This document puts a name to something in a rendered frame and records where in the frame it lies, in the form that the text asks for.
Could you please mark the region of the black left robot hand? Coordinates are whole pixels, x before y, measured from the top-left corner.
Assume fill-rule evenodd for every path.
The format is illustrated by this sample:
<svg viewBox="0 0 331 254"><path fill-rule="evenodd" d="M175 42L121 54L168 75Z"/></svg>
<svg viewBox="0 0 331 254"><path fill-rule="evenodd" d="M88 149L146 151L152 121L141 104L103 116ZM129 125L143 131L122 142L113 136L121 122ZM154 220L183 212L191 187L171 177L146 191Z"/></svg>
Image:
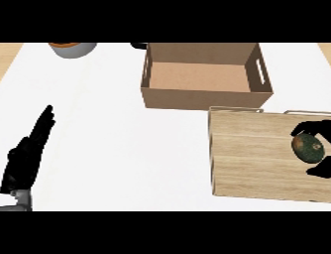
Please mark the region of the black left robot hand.
<svg viewBox="0 0 331 254"><path fill-rule="evenodd" d="M28 190L32 187L54 123L53 106L48 105L38 117L30 134L22 138L7 153L0 193L8 194L11 191Z"/></svg>

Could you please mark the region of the green and orange squash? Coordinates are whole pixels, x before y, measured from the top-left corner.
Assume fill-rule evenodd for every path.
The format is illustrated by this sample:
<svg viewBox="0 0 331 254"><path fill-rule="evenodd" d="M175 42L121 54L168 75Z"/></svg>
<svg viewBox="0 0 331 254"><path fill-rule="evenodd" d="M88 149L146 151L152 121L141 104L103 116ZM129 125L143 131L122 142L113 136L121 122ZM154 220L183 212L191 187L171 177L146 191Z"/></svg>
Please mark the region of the green and orange squash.
<svg viewBox="0 0 331 254"><path fill-rule="evenodd" d="M324 149L318 139L308 134L298 134L290 141L295 157L307 164L315 164L324 157Z"/></svg>

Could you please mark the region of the brown cardboard box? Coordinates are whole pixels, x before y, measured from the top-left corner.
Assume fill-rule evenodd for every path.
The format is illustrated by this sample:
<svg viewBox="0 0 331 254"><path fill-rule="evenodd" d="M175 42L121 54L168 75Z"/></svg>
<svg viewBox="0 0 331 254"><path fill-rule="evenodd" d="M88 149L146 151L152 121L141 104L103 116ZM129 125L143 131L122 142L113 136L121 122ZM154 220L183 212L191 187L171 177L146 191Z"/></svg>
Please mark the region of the brown cardboard box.
<svg viewBox="0 0 331 254"><path fill-rule="evenodd" d="M273 91L258 43L149 43L140 92L147 108L259 108Z"/></svg>

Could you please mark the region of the grey pot with orange contents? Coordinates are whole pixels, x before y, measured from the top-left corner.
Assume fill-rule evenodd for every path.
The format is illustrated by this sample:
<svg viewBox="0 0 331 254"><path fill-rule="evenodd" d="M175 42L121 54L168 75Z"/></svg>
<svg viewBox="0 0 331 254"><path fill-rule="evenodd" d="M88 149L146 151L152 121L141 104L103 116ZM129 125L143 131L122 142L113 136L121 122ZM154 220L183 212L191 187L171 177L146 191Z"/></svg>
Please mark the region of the grey pot with orange contents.
<svg viewBox="0 0 331 254"><path fill-rule="evenodd" d="M95 47L95 43L50 43L56 55L63 59L84 57Z"/></svg>

